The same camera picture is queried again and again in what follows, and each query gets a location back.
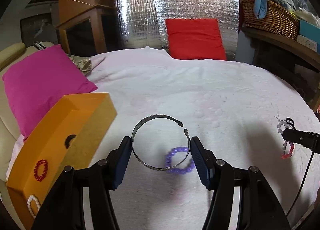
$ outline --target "magenta cushion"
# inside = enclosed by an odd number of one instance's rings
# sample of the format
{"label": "magenta cushion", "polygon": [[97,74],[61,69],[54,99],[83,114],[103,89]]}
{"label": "magenta cushion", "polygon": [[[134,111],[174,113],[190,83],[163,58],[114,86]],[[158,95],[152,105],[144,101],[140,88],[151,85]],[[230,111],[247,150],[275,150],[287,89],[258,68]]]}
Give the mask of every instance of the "magenta cushion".
{"label": "magenta cushion", "polygon": [[37,51],[12,65],[2,80],[9,106],[24,137],[30,135],[62,96],[97,89],[60,45]]}

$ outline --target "wooden table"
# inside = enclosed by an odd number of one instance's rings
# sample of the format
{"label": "wooden table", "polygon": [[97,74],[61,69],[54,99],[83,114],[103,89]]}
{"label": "wooden table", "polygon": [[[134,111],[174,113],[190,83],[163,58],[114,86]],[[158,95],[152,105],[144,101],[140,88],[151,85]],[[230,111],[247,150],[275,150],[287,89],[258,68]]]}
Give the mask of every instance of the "wooden table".
{"label": "wooden table", "polygon": [[304,80],[302,80],[293,72],[284,69],[277,62],[263,61],[263,63],[261,63],[260,55],[263,51],[263,45],[268,43],[294,54],[320,71],[320,54],[296,41],[281,35],[248,27],[242,27],[241,30],[246,36],[256,39],[258,42],[254,54],[253,64],[256,66],[262,66],[277,76],[280,74],[279,77],[287,81],[289,84],[294,84],[293,86],[302,88],[306,94],[305,100],[307,104],[310,106],[313,112],[316,112],[320,105],[320,84],[317,91],[314,92]]}

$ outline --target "red pillow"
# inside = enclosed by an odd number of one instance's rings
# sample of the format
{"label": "red pillow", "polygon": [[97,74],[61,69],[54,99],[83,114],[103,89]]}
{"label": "red pillow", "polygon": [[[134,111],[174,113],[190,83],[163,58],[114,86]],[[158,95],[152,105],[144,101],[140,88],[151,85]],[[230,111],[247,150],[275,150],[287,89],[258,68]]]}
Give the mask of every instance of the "red pillow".
{"label": "red pillow", "polygon": [[62,96],[97,89],[60,45],[35,52],[12,65],[2,80],[10,109],[24,137],[30,135]]}
{"label": "red pillow", "polygon": [[166,19],[169,51],[179,60],[227,60],[217,19]]}

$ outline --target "beige leather sofa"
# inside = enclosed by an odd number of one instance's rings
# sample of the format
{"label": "beige leather sofa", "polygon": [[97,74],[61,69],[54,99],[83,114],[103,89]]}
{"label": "beige leather sofa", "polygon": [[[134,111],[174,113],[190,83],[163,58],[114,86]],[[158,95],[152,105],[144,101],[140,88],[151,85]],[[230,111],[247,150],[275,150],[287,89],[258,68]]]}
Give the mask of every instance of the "beige leather sofa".
{"label": "beige leather sofa", "polygon": [[[53,45],[50,42],[44,42],[43,44],[46,47]],[[2,75],[11,65],[36,51],[38,50],[34,46],[26,48],[24,43],[16,43],[0,52],[0,196],[4,206],[21,229],[24,229],[24,227],[13,208],[5,185],[5,174],[9,166],[14,143],[19,137],[20,132],[17,121],[8,105]]]}

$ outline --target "teal box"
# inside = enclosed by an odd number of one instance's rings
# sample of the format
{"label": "teal box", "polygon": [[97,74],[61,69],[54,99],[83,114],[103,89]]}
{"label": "teal box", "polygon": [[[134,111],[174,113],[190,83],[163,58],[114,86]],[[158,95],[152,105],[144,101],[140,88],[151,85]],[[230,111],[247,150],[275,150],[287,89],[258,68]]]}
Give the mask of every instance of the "teal box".
{"label": "teal box", "polygon": [[320,29],[306,21],[300,20],[299,34],[320,44]]}

